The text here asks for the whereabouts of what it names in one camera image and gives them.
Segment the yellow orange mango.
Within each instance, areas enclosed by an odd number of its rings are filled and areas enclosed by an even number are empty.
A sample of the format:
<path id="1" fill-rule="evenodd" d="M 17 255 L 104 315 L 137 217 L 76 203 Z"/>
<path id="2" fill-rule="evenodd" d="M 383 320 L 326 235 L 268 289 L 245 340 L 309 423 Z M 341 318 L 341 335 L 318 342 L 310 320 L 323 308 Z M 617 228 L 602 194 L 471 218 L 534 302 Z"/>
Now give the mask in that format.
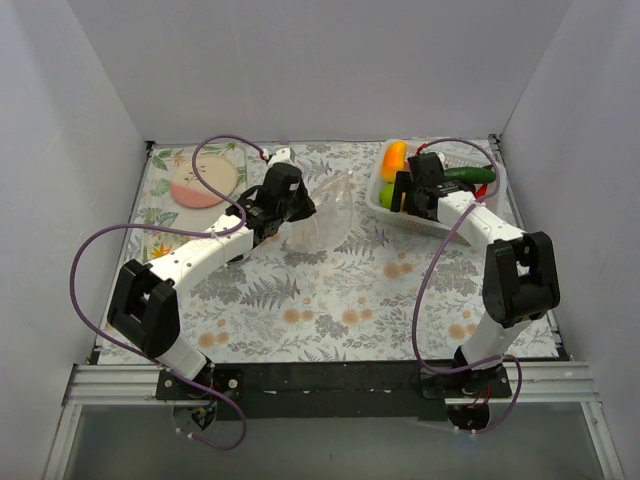
<path id="1" fill-rule="evenodd" d="M 381 164 L 381 178 L 394 183 L 396 174 L 405 170 L 407 145 L 404 141 L 392 142 L 386 149 Z"/>

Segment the leaf pattern tray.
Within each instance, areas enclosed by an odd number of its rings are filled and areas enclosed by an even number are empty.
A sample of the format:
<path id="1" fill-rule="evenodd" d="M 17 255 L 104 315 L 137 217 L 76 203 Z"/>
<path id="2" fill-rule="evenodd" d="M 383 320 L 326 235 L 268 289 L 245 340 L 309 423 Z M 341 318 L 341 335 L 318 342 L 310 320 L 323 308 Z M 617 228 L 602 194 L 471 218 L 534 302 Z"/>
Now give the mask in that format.
<path id="1" fill-rule="evenodd" d="M 229 206 L 225 201 L 204 209 L 193 209 L 179 205 L 169 193 L 169 180 L 174 171 L 185 162 L 192 162 L 193 146 L 178 146 L 175 148 L 155 147 L 151 151 L 150 165 L 146 169 L 145 178 L 139 192 L 139 198 L 134 208 L 132 221 L 134 223 L 169 227 L 178 230 L 203 231 L 212 226 L 224 210 Z M 219 155 L 231 161 L 238 169 L 238 184 L 229 196 L 236 200 L 247 188 L 247 148 L 234 141 L 214 143 L 205 146 L 198 154 Z M 145 240 L 156 232 L 135 229 L 129 234 L 128 245 L 124 259 L 136 259 L 141 263 L 142 247 Z M 175 251 L 179 246 L 190 240 L 188 236 L 170 234 L 174 238 Z"/>

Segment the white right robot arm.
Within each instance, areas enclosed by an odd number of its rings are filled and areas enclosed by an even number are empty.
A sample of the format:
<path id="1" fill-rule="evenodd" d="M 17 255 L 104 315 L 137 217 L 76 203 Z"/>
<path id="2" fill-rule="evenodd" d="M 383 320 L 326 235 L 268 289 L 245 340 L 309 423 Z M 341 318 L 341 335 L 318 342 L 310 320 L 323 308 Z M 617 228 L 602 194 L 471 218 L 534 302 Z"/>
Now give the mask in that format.
<path id="1" fill-rule="evenodd" d="M 401 206 L 449 227 L 450 235 L 459 234 L 485 255 L 485 312 L 475 332 L 458 348 L 451 368 L 422 365 L 432 374 L 452 375 L 460 395 L 475 397 L 489 384 L 486 370 L 498 366 L 519 334 L 560 302 L 552 240 L 494 214 L 459 180 L 445 176 L 435 152 L 410 157 L 408 169 L 396 174 L 391 210 Z"/>

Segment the floral small bowl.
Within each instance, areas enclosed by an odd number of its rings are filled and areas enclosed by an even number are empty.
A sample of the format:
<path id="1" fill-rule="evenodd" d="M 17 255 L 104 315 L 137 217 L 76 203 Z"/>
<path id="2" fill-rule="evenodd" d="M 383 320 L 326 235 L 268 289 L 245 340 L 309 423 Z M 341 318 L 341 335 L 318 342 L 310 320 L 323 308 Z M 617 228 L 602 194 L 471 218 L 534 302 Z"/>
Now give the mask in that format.
<path id="1" fill-rule="evenodd" d="M 149 236 L 142 247 L 142 259 L 148 262 L 161 258 L 172 252 L 174 238 L 170 234 L 159 233 Z"/>

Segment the green cucumber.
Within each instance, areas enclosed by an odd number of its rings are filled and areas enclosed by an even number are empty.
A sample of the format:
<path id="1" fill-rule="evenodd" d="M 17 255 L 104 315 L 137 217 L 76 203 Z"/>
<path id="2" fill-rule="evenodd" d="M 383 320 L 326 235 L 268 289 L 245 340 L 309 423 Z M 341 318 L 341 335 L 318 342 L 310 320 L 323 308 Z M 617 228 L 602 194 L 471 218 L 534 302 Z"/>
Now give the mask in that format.
<path id="1" fill-rule="evenodd" d="M 496 173 L 483 167 L 454 167 L 444 170 L 447 179 L 469 184 L 491 184 L 496 181 Z"/>

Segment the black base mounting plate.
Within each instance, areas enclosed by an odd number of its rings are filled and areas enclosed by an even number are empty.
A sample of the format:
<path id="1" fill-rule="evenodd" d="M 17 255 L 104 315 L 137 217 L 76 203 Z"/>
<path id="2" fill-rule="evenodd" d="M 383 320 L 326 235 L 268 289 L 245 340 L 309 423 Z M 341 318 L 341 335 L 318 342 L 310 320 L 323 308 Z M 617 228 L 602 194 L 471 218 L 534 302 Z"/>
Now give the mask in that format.
<path id="1" fill-rule="evenodd" d="M 416 417 L 444 421 L 446 400 L 480 408 L 512 394 L 507 373 L 433 375 L 416 361 L 209 364 L 190 381 L 162 371 L 155 397 L 193 401 L 192 418 L 257 419 Z"/>

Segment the clear zip top bag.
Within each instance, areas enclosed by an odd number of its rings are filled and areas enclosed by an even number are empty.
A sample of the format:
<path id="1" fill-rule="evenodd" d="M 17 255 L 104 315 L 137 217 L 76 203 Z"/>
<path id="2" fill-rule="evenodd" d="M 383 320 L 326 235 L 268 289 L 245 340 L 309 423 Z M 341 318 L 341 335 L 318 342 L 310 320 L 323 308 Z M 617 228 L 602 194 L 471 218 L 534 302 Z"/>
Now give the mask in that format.
<path id="1" fill-rule="evenodd" d="M 352 227 L 354 204 L 350 173 L 334 173 L 311 193 L 310 198 L 316 212 L 293 224 L 286 241 L 287 248 L 303 254 L 333 251 L 347 239 Z"/>

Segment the orange carrot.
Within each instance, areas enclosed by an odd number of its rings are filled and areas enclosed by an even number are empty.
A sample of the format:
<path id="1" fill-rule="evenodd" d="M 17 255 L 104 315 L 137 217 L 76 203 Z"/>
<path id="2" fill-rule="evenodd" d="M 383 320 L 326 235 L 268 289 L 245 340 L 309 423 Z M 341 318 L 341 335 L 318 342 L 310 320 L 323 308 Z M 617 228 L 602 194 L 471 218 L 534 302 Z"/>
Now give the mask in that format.
<path id="1" fill-rule="evenodd" d="M 475 198 L 483 201 L 488 194 L 488 184 L 482 184 L 475 192 Z"/>

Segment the floral table mat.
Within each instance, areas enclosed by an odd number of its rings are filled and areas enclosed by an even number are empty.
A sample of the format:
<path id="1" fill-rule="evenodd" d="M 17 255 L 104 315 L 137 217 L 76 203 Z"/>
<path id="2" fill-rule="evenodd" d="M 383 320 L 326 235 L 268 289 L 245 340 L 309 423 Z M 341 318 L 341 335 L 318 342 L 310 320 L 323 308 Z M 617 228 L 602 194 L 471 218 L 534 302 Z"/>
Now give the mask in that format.
<path id="1" fill-rule="evenodd" d="M 309 189 L 351 175 L 354 216 L 341 246 L 287 248 L 279 229 L 249 258 L 183 296 L 184 335 L 216 362 L 445 359 L 476 330 L 483 257 L 386 222 L 368 191 L 378 142 L 297 144 Z"/>

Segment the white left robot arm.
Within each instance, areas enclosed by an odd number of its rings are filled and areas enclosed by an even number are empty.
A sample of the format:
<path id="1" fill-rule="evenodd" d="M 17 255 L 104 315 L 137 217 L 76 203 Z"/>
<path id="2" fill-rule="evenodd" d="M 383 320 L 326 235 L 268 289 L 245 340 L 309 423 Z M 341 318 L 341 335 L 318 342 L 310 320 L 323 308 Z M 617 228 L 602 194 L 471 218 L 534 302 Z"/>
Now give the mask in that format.
<path id="1" fill-rule="evenodd" d="M 213 377 L 210 364 L 181 333 L 180 297 L 215 270 L 245 257 L 274 236 L 285 222 L 316 212 L 299 168 L 277 163 L 261 185 L 246 191 L 205 232 L 175 252 L 147 264 L 121 267 L 109 306 L 108 323 L 142 355 L 179 374 L 178 387 L 193 400 L 205 398 Z"/>

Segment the pink white round plate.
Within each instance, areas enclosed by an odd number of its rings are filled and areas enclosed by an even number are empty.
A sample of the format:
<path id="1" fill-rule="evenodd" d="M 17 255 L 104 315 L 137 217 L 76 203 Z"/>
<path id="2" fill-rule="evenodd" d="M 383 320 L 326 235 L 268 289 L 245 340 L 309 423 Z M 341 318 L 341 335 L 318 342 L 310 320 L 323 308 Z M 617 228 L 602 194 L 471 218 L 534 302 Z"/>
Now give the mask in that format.
<path id="1" fill-rule="evenodd" d="M 219 155 L 198 157 L 200 176 L 211 187 L 225 196 L 230 196 L 238 184 L 239 173 L 230 160 Z M 216 206 L 222 199 L 208 189 L 194 173 L 192 162 L 179 166 L 169 180 L 169 193 L 181 206 L 204 209 Z"/>

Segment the green apple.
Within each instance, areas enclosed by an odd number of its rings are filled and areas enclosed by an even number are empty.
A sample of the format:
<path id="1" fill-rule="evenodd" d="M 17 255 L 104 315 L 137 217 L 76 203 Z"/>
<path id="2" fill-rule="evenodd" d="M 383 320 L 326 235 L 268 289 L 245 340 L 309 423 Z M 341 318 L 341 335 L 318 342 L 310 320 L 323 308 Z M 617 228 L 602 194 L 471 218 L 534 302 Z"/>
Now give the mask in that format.
<path id="1" fill-rule="evenodd" d="M 386 210 L 391 209 L 391 204 L 393 200 L 394 193 L 394 184 L 388 183 L 386 184 L 379 192 L 378 200 L 379 204 L 382 208 Z"/>

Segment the aluminium frame rail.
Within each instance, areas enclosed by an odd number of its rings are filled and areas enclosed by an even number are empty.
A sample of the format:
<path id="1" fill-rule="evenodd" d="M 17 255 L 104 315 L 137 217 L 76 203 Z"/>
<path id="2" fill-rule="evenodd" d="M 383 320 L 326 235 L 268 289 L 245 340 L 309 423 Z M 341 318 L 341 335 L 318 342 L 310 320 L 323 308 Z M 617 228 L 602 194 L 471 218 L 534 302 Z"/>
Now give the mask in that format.
<path id="1" fill-rule="evenodd" d="M 522 403 L 597 402 L 597 390 L 584 362 L 530 362 L 521 364 Z M 156 387 L 161 371 L 149 365 L 77 366 L 65 393 L 67 404 L 158 404 Z"/>

